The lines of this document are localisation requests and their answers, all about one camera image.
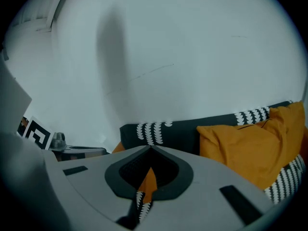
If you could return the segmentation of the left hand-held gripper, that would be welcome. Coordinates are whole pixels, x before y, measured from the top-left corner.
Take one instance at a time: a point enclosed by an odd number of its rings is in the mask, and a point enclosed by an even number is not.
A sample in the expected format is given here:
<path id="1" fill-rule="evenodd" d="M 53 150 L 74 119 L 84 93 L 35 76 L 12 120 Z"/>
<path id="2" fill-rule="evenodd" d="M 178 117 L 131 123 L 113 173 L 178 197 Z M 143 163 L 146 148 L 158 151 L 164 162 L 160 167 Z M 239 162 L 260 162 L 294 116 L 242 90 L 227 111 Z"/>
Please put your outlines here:
<path id="1" fill-rule="evenodd" d="M 81 154 L 99 152 L 106 154 L 102 147 L 66 146 L 65 135 L 61 132 L 53 132 L 43 126 L 35 117 L 28 120 L 22 117 L 17 134 L 34 142 L 42 150 L 53 151 L 58 161 L 63 161 L 63 150 L 66 154 Z"/>

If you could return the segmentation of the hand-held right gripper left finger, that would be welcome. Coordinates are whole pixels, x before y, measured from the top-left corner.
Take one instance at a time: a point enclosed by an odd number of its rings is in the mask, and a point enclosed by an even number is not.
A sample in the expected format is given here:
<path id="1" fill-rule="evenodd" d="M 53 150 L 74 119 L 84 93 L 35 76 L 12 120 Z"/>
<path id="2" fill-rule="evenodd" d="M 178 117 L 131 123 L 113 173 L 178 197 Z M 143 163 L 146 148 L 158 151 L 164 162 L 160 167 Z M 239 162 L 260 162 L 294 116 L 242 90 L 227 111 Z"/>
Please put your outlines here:
<path id="1" fill-rule="evenodd" d="M 116 196 L 104 175 L 111 164 L 146 149 L 138 146 L 120 153 L 63 162 L 57 161 L 53 152 L 44 152 L 49 180 L 71 231 L 129 231 L 116 221 L 128 214 L 132 201 Z"/>

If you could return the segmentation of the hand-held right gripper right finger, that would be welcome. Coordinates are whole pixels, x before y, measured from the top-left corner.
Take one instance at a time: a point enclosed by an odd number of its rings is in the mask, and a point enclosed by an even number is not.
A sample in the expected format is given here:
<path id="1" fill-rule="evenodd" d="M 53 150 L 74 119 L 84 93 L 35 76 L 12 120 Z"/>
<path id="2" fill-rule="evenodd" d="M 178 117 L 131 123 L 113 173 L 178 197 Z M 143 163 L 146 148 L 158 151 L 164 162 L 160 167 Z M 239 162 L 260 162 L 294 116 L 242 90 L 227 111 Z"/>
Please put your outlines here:
<path id="1" fill-rule="evenodd" d="M 220 188 L 233 185 L 260 212 L 273 207 L 255 185 L 217 161 L 161 146 L 191 165 L 193 180 L 178 198 L 155 201 L 139 231 L 236 231 L 244 227 Z"/>

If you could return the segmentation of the orange sofa with striped cover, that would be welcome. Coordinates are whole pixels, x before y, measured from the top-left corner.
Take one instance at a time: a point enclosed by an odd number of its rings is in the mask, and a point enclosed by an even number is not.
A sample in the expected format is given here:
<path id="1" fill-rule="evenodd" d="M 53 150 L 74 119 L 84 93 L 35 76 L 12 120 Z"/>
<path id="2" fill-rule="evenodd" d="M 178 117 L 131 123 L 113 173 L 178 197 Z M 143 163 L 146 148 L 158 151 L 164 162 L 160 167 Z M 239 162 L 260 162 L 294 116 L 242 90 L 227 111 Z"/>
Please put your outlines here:
<path id="1" fill-rule="evenodd" d="M 156 145 L 199 155 L 198 126 L 254 125 L 270 119 L 270 108 L 288 106 L 292 103 L 294 102 L 285 101 L 250 111 L 193 120 L 127 124 L 120 129 L 121 141 L 115 151 L 121 152 L 142 145 Z M 288 163 L 284 162 L 276 180 L 263 190 L 265 195 L 274 204 L 294 195 L 301 185 L 307 168 L 308 160 L 305 161 L 300 155 Z"/>

